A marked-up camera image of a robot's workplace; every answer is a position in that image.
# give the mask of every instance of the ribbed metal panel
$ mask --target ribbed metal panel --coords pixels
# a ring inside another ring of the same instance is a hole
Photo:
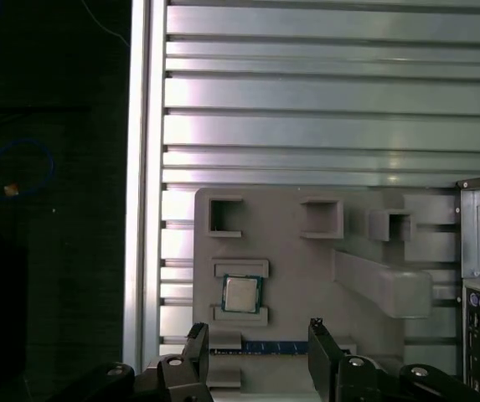
[[[162,344],[190,324],[197,188],[480,177],[480,2],[179,0],[165,21],[166,224],[147,222],[165,229],[146,268],[161,267]],[[436,271],[441,300],[453,272]]]

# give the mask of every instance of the square holder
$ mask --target square holder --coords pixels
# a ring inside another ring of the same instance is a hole
[[[243,198],[235,195],[215,196],[208,199],[207,235],[220,238],[240,238],[241,230],[235,227],[238,208]]]
[[[340,199],[306,197],[303,239],[343,239],[343,203]]]
[[[415,220],[406,209],[376,209],[368,212],[368,238],[379,241],[411,241]]]

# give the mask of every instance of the aluminum frame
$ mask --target aluminum frame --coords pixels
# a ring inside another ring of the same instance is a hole
[[[122,359],[140,373],[159,354],[164,0],[134,0],[126,172]]]

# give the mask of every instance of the dark fabric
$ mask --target dark fabric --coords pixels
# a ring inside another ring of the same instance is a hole
[[[129,39],[130,2],[87,4]],[[95,365],[121,359],[128,70],[129,49],[80,0],[3,1],[0,106],[90,107],[0,128],[0,147],[34,138],[56,162],[47,188],[0,203],[0,239],[27,256],[26,286],[0,270],[0,281],[22,287],[27,300],[27,363],[9,386],[11,400],[27,400],[24,379],[40,401]],[[0,196],[3,186],[25,190],[47,172],[38,148],[15,147],[0,160]],[[0,266],[10,268],[10,260]],[[0,322],[10,320],[0,312]],[[6,329],[9,337],[16,330]],[[9,363],[0,357],[0,370]]]

